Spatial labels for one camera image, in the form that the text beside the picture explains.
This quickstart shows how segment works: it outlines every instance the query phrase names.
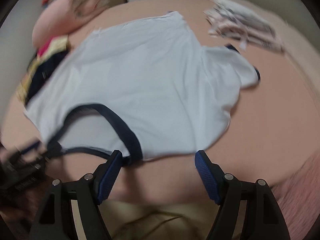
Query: bed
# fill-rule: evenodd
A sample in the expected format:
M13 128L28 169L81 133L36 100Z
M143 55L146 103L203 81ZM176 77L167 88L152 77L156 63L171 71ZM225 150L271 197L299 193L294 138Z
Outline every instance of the bed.
M238 41L208 35L210 24L203 11L210 7L209 0L130 2L105 10L72 33L69 40L75 48L95 29L178 11L202 45L231 43L239 49ZM269 185L277 185L294 174L320 148L316 89L312 82L307 82L299 59L252 45L246 51L239 51L259 70L261 82L256 88L240 92L239 102L231 112L230 127L206 153L212 162L240 180L254 182L263 178ZM13 95L2 129L2 143L7 149L21 148L39 137L23 111L23 104ZM104 159L92 155L67 155L50 162L47 174L73 181L93 172L103 162ZM122 168L109 199L159 205L205 201L208 197L194 166L194 155L190 153Z

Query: navy sleeve trim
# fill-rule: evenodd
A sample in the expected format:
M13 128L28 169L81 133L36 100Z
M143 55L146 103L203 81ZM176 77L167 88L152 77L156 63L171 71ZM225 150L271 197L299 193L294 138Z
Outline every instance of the navy sleeve trim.
M51 145L57 143L75 120L81 118L84 115L92 114L90 110L95 110L111 124L111 126L119 136L120 140L123 141L124 145L128 149L130 156L124 159L124 165L130 165L142 159L141 145L134 132L130 130L128 125L116 113L114 113L111 109L102 104L82 105L74 108L65 118L65 121L61 129L50 139L47 147L49 148ZM67 150L66 153L75 152L75 149L78 151L85 148L74 148L71 149L71 151ZM88 148L85 152L100 157L102 153L106 155L106 153L101 152L99 150L89 150Z
M240 54L240 52L233 46L233 45L231 45L231 44L227 44L227 45L224 45L226 48L228 48L228 49L231 49L231 50L234 50L234 51L236 51L236 52L238 52L239 54ZM254 69L256 70L256 73L257 73L257 76L258 76L258 81L260 81L260 72L259 72L259 70L258 69L256 69L255 67L254 67Z

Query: white wall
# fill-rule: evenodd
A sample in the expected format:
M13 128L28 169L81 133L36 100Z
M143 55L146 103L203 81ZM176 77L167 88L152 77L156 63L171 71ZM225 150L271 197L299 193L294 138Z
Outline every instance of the white wall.
M35 53L31 35L42 0L19 0L0 28L0 126L10 97Z

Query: pink pillow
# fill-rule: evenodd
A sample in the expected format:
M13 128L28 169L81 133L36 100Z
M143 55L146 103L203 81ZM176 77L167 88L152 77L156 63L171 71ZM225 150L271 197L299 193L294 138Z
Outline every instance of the pink pillow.
M55 0L43 11L32 33L32 44L43 46L51 37L80 28L107 6L108 0Z
M320 150L291 177L272 188L291 240L303 239L320 214Z

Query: red fabric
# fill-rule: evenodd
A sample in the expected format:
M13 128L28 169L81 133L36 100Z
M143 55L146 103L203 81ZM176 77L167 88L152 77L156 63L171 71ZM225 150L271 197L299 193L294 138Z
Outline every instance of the red fabric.
M51 37L39 50L38 50L38 57L41 57L49 48L49 45L54 37Z

